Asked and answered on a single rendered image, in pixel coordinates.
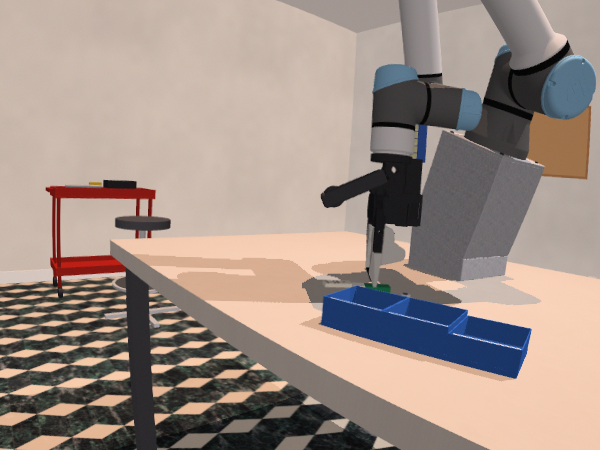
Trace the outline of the grey domino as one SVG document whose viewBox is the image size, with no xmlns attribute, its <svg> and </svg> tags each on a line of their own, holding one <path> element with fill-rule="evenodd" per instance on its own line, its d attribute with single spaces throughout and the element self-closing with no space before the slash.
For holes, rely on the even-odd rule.
<svg viewBox="0 0 600 450">
<path fill-rule="evenodd" d="M 325 287 L 342 287 L 342 288 L 352 287 L 352 283 L 347 280 L 323 280 L 322 284 Z"/>
</svg>

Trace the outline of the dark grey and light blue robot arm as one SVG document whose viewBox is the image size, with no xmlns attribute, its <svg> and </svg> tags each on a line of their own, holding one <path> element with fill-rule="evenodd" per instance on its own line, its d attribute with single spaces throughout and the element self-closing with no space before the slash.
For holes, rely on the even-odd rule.
<svg viewBox="0 0 600 450">
<path fill-rule="evenodd" d="M 399 0 L 405 65 L 375 72 L 371 152 L 413 155 L 420 124 L 465 130 L 472 142 L 526 160 L 534 112 L 567 120 L 589 106 L 594 68 L 553 31 L 537 0 L 481 2 L 506 42 L 483 103 L 475 91 L 443 85 L 437 0 Z M 326 188 L 321 200 L 326 208 L 338 207 L 387 182 L 378 169 Z"/>
</svg>

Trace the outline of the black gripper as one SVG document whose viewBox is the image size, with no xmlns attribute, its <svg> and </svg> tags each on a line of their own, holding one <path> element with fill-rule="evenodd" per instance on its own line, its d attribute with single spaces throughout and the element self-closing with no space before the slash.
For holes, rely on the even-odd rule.
<svg viewBox="0 0 600 450">
<path fill-rule="evenodd" d="M 423 159 L 400 154 L 371 153 L 370 161 L 386 161 L 381 169 L 388 180 L 382 186 L 372 188 L 368 198 L 366 271 L 373 287 L 377 287 L 380 266 L 400 262 L 406 256 L 405 249 L 394 242 L 394 231 L 385 222 L 402 227 L 420 226 Z M 395 173 L 392 172 L 393 166 Z"/>
</svg>

